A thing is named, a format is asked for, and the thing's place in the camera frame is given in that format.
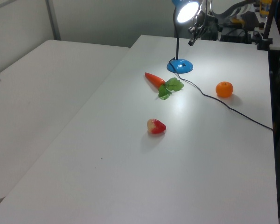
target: toy carrot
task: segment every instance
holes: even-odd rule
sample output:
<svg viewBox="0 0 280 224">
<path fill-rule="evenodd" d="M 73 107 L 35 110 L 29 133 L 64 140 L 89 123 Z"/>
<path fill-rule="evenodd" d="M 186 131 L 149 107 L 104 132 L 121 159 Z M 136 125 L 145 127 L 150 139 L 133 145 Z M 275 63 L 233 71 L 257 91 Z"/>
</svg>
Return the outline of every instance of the toy carrot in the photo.
<svg viewBox="0 0 280 224">
<path fill-rule="evenodd" d="M 171 78 L 167 82 L 165 82 L 160 77 L 157 77 L 153 74 L 145 72 L 145 77 L 159 90 L 159 98 L 167 99 L 172 92 L 171 91 L 179 91 L 182 89 L 183 84 L 177 78 Z"/>
<path fill-rule="evenodd" d="M 159 89 L 161 85 L 165 84 L 165 81 L 161 79 L 160 77 L 157 77 L 153 74 L 145 72 L 145 77 L 155 86 Z"/>
</svg>

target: yellow bottle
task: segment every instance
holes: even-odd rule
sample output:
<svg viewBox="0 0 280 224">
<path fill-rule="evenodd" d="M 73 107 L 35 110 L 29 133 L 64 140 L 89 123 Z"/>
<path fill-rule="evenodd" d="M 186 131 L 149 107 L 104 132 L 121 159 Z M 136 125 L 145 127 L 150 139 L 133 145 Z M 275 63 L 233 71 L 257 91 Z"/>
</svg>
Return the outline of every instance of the yellow bottle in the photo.
<svg viewBox="0 0 280 224">
<path fill-rule="evenodd" d="M 260 0 L 259 14 L 262 18 L 269 15 L 272 0 Z"/>
</svg>

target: fake fruit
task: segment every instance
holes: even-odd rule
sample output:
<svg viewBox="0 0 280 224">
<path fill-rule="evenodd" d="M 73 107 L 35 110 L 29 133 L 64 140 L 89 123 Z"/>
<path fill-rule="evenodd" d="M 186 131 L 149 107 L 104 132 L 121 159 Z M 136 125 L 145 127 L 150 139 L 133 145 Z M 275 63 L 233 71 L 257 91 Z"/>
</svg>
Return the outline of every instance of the fake fruit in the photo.
<svg viewBox="0 0 280 224">
<path fill-rule="evenodd" d="M 233 86 L 229 82 L 220 82 L 216 86 L 216 93 L 219 97 L 230 97 L 233 92 Z"/>
<path fill-rule="evenodd" d="M 149 119 L 147 122 L 147 130 L 151 134 L 159 134 L 166 130 L 166 125 L 157 119 Z"/>
<path fill-rule="evenodd" d="M 172 95 L 171 91 L 179 91 L 182 89 L 183 84 L 177 78 L 171 78 L 165 82 L 160 77 L 157 77 L 153 74 L 145 72 L 145 77 L 159 90 L 159 98 L 167 99 Z"/>
</svg>

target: white wall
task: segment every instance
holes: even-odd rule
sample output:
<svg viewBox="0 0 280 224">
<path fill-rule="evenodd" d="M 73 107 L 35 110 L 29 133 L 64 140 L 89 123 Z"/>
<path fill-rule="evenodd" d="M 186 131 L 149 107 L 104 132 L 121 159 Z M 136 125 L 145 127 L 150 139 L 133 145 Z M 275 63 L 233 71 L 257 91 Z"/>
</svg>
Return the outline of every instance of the white wall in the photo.
<svg viewBox="0 0 280 224">
<path fill-rule="evenodd" d="M 45 0 L 16 0 L 0 8 L 0 72 L 54 39 Z"/>
<path fill-rule="evenodd" d="M 174 36 L 171 0 L 50 0 L 61 40 L 131 47 L 141 34 Z"/>
</svg>

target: strawberry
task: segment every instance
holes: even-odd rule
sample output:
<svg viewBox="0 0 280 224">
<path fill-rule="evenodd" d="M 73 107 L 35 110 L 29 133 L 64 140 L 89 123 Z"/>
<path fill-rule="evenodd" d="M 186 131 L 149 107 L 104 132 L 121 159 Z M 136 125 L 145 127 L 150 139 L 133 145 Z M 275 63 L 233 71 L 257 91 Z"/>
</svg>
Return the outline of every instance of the strawberry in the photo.
<svg viewBox="0 0 280 224">
<path fill-rule="evenodd" d="M 147 130 L 149 133 L 158 134 L 166 130 L 166 125 L 157 119 L 149 119 L 147 122 Z"/>
</svg>

